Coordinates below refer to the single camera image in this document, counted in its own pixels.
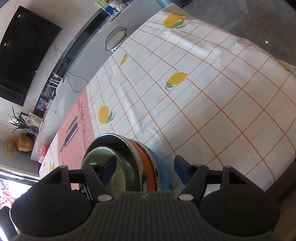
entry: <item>brown gourd vase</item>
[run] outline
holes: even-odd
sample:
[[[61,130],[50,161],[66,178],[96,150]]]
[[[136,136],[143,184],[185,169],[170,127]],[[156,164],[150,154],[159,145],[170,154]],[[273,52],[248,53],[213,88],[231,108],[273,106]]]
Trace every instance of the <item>brown gourd vase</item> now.
[[[20,134],[17,138],[17,148],[19,151],[28,152],[33,150],[34,143],[31,138],[27,137],[25,134]]]

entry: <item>ribbed gray surface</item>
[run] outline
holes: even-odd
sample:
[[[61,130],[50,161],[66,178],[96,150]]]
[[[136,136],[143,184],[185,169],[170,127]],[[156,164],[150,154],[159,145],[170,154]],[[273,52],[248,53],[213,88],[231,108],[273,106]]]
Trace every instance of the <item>ribbed gray surface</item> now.
[[[171,192],[124,193],[115,201],[97,204],[89,219],[68,234],[51,238],[21,234],[15,240],[278,241],[271,232],[249,238],[224,234],[207,224],[192,202],[175,200]]]

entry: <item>dried flower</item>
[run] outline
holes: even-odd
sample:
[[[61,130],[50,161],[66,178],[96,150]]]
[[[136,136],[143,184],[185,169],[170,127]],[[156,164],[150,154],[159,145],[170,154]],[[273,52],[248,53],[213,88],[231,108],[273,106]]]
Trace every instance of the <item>dried flower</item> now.
[[[4,142],[5,153],[11,154],[11,153],[15,152],[17,149],[17,146],[15,143],[16,143],[16,141],[14,139],[7,139],[6,138],[6,141]]]

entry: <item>vase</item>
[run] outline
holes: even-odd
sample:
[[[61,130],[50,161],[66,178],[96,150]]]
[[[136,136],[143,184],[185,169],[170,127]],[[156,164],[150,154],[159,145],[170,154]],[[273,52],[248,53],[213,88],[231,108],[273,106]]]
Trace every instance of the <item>vase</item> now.
[[[25,134],[20,134],[17,139],[17,149],[19,151],[31,151],[33,149],[34,143],[31,138],[27,137]]]
[[[31,133],[31,134],[34,134],[34,135],[36,135],[36,134],[38,134],[39,133],[39,128],[37,127],[37,126],[30,126],[29,127],[29,132]]]

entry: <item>gray trash can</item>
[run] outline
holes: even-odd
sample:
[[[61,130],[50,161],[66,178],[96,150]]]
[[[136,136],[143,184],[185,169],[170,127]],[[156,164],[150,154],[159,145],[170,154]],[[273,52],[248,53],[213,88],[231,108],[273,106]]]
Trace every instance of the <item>gray trash can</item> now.
[[[156,0],[158,4],[162,7],[165,8],[171,3],[176,4],[178,7],[183,8],[182,2],[183,0]]]

